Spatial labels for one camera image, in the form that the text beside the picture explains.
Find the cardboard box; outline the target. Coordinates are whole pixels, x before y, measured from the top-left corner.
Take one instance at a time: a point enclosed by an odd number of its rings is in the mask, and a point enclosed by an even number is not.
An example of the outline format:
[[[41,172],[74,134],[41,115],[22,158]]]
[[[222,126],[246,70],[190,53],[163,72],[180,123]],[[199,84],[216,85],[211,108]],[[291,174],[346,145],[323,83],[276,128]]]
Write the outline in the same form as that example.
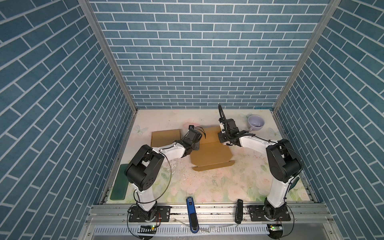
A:
[[[163,147],[172,144],[174,141],[181,139],[181,130],[165,130],[152,132],[151,147]]]

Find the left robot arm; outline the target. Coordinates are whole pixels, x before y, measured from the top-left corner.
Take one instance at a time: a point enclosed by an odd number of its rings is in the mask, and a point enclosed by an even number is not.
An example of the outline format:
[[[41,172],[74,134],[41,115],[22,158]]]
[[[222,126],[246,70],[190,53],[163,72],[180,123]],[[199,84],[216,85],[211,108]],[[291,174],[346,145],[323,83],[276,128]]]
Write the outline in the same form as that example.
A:
[[[163,147],[143,145],[125,169],[125,175],[134,186],[134,199],[139,215],[151,221],[157,215],[157,200],[154,197],[154,184],[164,160],[184,158],[197,150],[202,137],[206,137],[204,129],[190,125],[188,132],[172,144]]]

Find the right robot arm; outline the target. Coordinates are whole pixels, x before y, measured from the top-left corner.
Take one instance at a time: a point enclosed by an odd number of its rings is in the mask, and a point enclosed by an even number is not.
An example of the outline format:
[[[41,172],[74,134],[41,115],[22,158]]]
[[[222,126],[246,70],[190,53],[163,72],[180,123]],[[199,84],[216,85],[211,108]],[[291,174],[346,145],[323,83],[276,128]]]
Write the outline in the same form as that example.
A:
[[[287,139],[265,140],[247,131],[240,131],[233,119],[219,118],[221,143],[248,148],[267,155],[273,176],[270,192],[264,202],[264,215],[274,221],[286,212],[287,193],[294,187],[303,169],[302,157]]]

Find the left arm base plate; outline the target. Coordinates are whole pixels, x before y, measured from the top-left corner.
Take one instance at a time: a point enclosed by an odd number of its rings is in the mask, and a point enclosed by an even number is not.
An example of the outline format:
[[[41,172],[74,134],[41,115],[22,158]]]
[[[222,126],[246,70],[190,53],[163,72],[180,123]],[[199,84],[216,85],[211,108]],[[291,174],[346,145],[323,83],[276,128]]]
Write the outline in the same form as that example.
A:
[[[170,206],[153,206],[148,212],[144,211],[137,205],[131,207],[129,213],[129,222],[144,223],[154,222],[157,217],[160,217],[161,222],[169,222],[171,214]]]

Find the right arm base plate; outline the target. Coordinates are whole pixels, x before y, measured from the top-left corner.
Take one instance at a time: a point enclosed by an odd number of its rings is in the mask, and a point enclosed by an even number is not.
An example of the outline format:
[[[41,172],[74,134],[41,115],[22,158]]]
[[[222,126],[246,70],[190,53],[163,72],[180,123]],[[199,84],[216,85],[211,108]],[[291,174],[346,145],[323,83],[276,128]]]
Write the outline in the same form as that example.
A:
[[[289,222],[291,221],[290,213],[287,205],[282,205],[279,208],[273,208],[270,205],[249,205],[246,207],[250,214],[252,222]]]

